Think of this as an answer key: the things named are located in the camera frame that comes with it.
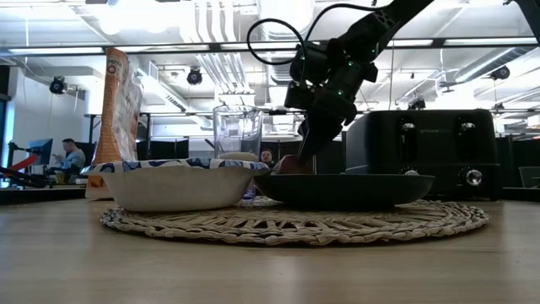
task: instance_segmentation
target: computer monitor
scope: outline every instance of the computer monitor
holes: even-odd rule
[[[28,147],[30,151],[35,152],[39,156],[38,160],[32,165],[49,165],[52,152],[52,138],[31,141],[28,143]]]

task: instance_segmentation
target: ceiling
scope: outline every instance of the ceiling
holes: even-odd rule
[[[143,3],[147,0],[133,0]],[[264,0],[234,0],[234,33],[239,41],[246,39],[246,32],[255,23]],[[379,0],[383,6],[391,0]],[[287,8],[290,1],[273,0],[277,8]],[[311,20],[328,5],[334,3],[354,3],[370,6],[371,0],[357,1],[312,1],[298,0],[296,5],[311,5]],[[152,9],[139,7],[141,12],[136,22],[127,17],[117,18],[126,29],[115,35],[107,35],[101,28],[104,15],[109,9],[105,5],[85,5],[84,1],[6,1],[0,0],[0,47],[16,46],[89,46],[89,45],[139,45],[151,43],[182,43],[181,29],[186,26],[181,17],[182,3],[161,3]],[[291,18],[284,11],[276,10],[276,18]],[[327,40],[341,35],[347,28],[364,16],[364,12],[338,8],[326,14],[315,27],[312,40]],[[208,30],[211,29],[211,12],[208,11]],[[160,22],[165,30],[150,32]],[[501,0],[436,0],[421,14],[405,25],[396,38],[435,37],[486,37],[486,36],[530,36],[527,22],[515,3],[503,6]],[[253,36],[264,39],[260,30]],[[497,50],[490,48],[445,49],[445,50],[386,50],[375,60],[380,69],[375,83],[364,82],[357,95],[357,107],[365,110],[367,105],[376,110],[407,108],[407,103],[415,96],[427,101],[428,108],[491,108],[500,100],[506,108],[529,108],[540,106],[540,52],[534,50],[507,64],[511,70],[507,80],[475,79],[470,83],[452,87],[451,93],[443,93],[440,81],[451,79],[452,74],[465,68],[479,58]],[[153,62],[160,72],[160,81],[168,84],[174,94],[188,100],[193,111],[211,109],[218,105],[215,100],[215,84],[202,69],[202,83],[189,85],[186,73],[189,67],[199,66],[195,54],[139,55],[131,58],[141,66]],[[275,107],[283,104],[286,88],[276,86],[268,77],[268,68],[259,63],[249,53],[241,53],[240,60],[246,71],[246,78],[255,94],[257,106]],[[28,66],[41,77],[53,67],[91,67],[98,74],[105,74],[105,58],[93,57],[33,57]],[[527,119],[522,114],[507,116],[506,124],[515,126]],[[158,123],[194,123],[188,118],[161,119]]]

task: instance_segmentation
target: woven placemat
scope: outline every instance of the woven placemat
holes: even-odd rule
[[[457,203],[417,201],[389,212],[294,211],[260,198],[235,207],[179,214],[145,214],[110,209],[103,225],[181,241],[204,239],[269,246],[301,242],[322,246],[332,242],[408,241],[452,236],[488,223],[480,208]]]

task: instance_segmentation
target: wooden table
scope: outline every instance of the wooden table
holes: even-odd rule
[[[111,202],[0,206],[0,303],[540,303],[540,204],[477,203],[465,236],[390,246],[164,242],[100,226]]]

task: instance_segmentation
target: person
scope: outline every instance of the person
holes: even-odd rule
[[[84,156],[84,152],[77,147],[75,141],[71,138],[66,138],[62,141],[62,145],[67,156],[52,155],[55,160],[61,164],[60,169],[65,171],[82,169],[84,167],[84,162],[86,161],[86,156]]]
[[[261,161],[265,163],[270,169],[274,167],[275,164],[273,162],[273,154],[270,149],[264,149],[261,152]]]

